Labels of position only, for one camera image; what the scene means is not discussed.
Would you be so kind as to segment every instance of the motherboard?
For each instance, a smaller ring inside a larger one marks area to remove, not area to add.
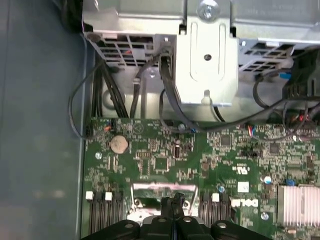
[[[320,240],[320,140],[257,141],[253,129],[262,139],[285,134],[277,124],[180,134],[153,119],[92,118],[91,133],[103,134],[85,146],[82,237],[122,219],[142,223],[179,192],[184,214],[207,226],[228,220],[276,240]]]

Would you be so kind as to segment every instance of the cpu heatsink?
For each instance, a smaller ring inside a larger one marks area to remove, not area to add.
[[[277,222],[284,227],[320,227],[320,188],[279,186]]]

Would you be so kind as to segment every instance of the black cable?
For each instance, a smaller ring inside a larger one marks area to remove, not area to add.
[[[258,77],[258,79],[255,81],[254,85],[253,85],[253,89],[252,89],[252,95],[253,95],[253,99],[256,102],[256,104],[258,104],[261,108],[266,109],[269,108],[269,106],[267,104],[265,104],[264,101],[262,101],[262,99],[260,98],[259,94],[258,94],[258,85],[263,82],[265,80],[265,78],[272,78],[272,77],[276,77],[279,73],[290,73],[291,69],[276,69],[273,71],[270,71],[268,73],[266,73],[265,75],[260,75]],[[280,116],[282,115],[282,113],[278,110],[275,111],[277,114],[279,114]]]
[[[103,79],[104,79],[104,82],[106,84],[106,87],[108,88],[108,91],[110,93],[110,98],[111,98],[111,101],[113,102],[113,106],[114,106],[114,109],[116,111],[116,114],[118,115],[119,118],[124,118],[123,112],[121,111],[121,107],[120,107],[119,102],[118,102],[118,99],[117,99],[117,97],[116,97],[116,95],[114,93],[114,89],[111,86],[111,83],[109,82],[108,75],[103,70],[101,71],[101,73],[103,75]]]
[[[283,125],[283,127],[284,127],[284,129],[285,129],[285,131],[287,133],[285,136],[278,137],[278,138],[273,138],[273,139],[259,138],[259,137],[256,137],[256,136],[252,136],[252,138],[256,139],[258,141],[261,141],[261,142],[271,143],[271,142],[275,142],[275,141],[282,141],[284,139],[287,139],[287,138],[290,138],[290,137],[293,137],[294,135],[296,135],[297,131],[299,131],[302,128],[302,126],[305,124],[305,122],[306,122],[306,119],[307,119],[307,116],[308,116],[308,102],[307,101],[305,102],[303,120],[292,131],[290,129],[288,129],[287,126],[286,126],[286,114],[287,114],[287,111],[288,111],[288,103],[289,102],[287,101],[284,104],[283,111],[282,111],[282,125]]]
[[[176,97],[175,88],[173,86],[173,81],[172,81],[172,78],[170,75],[168,61],[165,57],[161,58],[160,75],[162,77],[162,81],[163,81],[163,85],[164,85],[164,89],[165,89],[167,98],[168,98],[170,105],[173,108],[174,112],[178,115],[179,120],[182,121],[189,128],[195,129],[199,132],[217,132],[217,131],[228,129],[228,128],[231,128],[231,127],[234,127],[237,125],[245,124],[255,117],[259,117],[263,114],[274,111],[279,105],[281,105],[285,102],[285,100],[279,100],[276,103],[274,103],[273,105],[271,105],[270,107],[268,107],[262,111],[259,111],[251,116],[239,119],[234,122],[229,122],[229,123],[226,123],[223,125],[218,125],[218,126],[201,128],[197,124],[193,123],[190,119],[188,119],[188,117],[181,110],[179,103],[178,103],[178,100],[177,100],[177,97]]]
[[[111,75],[110,68],[106,63],[102,65],[102,72],[104,73],[104,80],[109,82],[110,85],[112,86],[112,90],[114,92],[114,95],[116,96],[117,102],[119,103],[119,107],[121,109],[123,118],[128,118],[129,116],[128,116],[128,113],[126,110],[124,100],[122,99],[119,88],[118,88],[114,78]]]
[[[311,107],[309,111],[310,111],[309,117],[312,120],[317,115],[317,113],[320,112],[320,102],[317,105]]]
[[[164,116],[163,116],[163,112],[164,112],[164,94],[165,94],[166,90],[163,89],[162,92],[160,93],[160,98],[159,98],[159,120],[161,125],[171,131],[172,133],[175,134],[186,134],[186,133],[190,133],[191,131],[188,129],[185,130],[179,130],[177,127],[174,126],[168,126],[168,124],[166,124],[166,121],[164,120]]]
[[[72,103],[74,100],[74,97],[76,95],[76,93],[78,92],[78,90],[82,87],[82,85],[89,81],[91,79],[91,76],[95,73],[95,71],[104,63],[104,61],[100,61],[99,63],[97,63],[94,68],[90,71],[90,73],[83,79],[81,80],[81,82],[79,82],[79,84],[75,87],[75,89],[71,92],[69,99],[68,99],[68,116],[69,116],[69,121],[70,121],[70,125],[71,128],[73,130],[73,132],[77,135],[77,137],[79,137],[82,140],[92,140],[95,139],[97,136],[101,135],[104,133],[104,131],[101,132],[97,132],[94,136],[82,136],[79,131],[76,128],[75,125],[75,121],[74,121],[74,116],[73,116],[73,111],[72,111]]]
[[[142,67],[140,67],[138,73],[135,75],[136,79],[141,79],[142,74],[145,70],[152,67],[159,61],[160,53],[155,55],[151,60],[149,60],[146,64],[144,64]],[[137,110],[138,100],[139,100],[139,94],[140,94],[140,84],[134,84],[133,87],[133,99],[132,104],[130,108],[130,118],[134,118]]]
[[[91,117],[95,117],[96,112],[97,112],[97,81],[96,81],[96,78],[94,78],[93,85],[92,85]]]
[[[214,106],[214,107],[213,107],[213,110],[214,110],[214,113],[215,113],[216,117],[220,120],[220,122],[225,123],[226,121],[225,121],[225,119],[221,116],[221,113],[220,113],[220,111],[219,111],[219,108],[218,108],[217,106]]]
[[[97,76],[97,93],[96,93],[96,115],[97,117],[102,117],[102,90],[103,90],[103,84],[102,84],[102,73],[100,69],[97,70],[98,76]]]
[[[133,99],[132,104],[130,108],[130,118],[133,119],[136,114],[138,100],[139,100],[139,94],[140,94],[140,84],[134,84],[133,86]]]

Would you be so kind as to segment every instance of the white capacitor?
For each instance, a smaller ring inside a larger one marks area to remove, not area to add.
[[[272,179],[270,176],[265,176],[264,179],[263,179],[263,182],[265,184],[271,184],[272,183]]]

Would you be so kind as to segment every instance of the green circuit board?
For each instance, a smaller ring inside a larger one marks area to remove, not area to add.
[[[208,225],[223,217],[272,239],[320,239],[319,228],[283,226],[278,216],[280,186],[320,186],[319,140],[294,136],[259,142],[250,137],[247,126],[178,134],[152,119],[92,118],[91,123],[94,133],[106,126],[111,130],[86,142],[82,237],[117,220],[142,221],[159,210],[161,197],[180,192],[187,202],[184,210]],[[276,124],[256,125],[254,131],[260,138],[284,135]],[[102,204],[107,194],[121,200]],[[228,204],[215,202],[208,210],[204,202],[211,204],[215,198]],[[217,215],[217,209],[223,213]]]

